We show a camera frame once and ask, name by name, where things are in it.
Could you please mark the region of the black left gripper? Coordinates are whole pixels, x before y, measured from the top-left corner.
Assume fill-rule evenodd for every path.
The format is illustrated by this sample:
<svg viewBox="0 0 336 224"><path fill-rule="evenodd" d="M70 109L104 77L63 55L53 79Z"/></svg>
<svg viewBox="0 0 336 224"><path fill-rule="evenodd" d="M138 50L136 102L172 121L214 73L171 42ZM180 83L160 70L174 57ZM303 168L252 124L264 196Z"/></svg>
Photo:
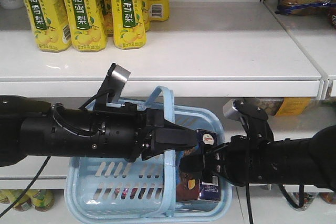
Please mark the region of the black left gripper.
<svg viewBox="0 0 336 224"><path fill-rule="evenodd" d="M107 106L95 103L90 111L89 157L148 160L165 151L185 151L197 145L195 130L164 119L164 111L138 110L134 103Z"/></svg>

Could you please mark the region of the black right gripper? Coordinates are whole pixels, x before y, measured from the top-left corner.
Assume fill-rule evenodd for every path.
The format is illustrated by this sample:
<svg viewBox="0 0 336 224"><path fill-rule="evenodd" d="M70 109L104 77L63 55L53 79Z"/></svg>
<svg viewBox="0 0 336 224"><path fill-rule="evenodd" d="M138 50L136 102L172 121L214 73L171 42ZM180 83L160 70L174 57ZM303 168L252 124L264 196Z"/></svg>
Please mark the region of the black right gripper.
<svg viewBox="0 0 336 224"><path fill-rule="evenodd" d="M231 141L220 145L206 144L199 154L182 157L179 169L185 173L212 172L236 186L272 184L262 172L257 151L249 146L246 136L235 135Z"/></svg>

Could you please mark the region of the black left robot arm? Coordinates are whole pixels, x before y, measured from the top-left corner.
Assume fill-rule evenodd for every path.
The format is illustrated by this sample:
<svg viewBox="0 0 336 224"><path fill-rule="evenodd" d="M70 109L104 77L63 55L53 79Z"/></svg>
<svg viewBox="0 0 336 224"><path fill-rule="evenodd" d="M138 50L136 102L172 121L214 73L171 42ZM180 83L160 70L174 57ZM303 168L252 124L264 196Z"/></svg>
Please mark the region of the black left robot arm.
<svg viewBox="0 0 336 224"><path fill-rule="evenodd" d="M194 130L164 118L159 109L138 110L97 104L92 110L67 109L15 95L1 96L1 165L27 156L148 160L165 151L197 144Z"/></svg>

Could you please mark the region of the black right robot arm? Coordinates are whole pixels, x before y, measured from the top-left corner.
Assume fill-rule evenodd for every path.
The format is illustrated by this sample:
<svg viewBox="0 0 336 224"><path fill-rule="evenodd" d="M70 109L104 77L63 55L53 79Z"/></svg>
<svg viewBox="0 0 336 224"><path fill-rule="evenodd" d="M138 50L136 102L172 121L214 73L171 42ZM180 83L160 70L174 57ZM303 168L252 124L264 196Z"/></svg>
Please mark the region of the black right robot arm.
<svg viewBox="0 0 336 224"><path fill-rule="evenodd" d="M311 138L254 141L235 135L229 143L181 158L185 173L206 172L231 184L313 185L335 190L335 126Z"/></svg>

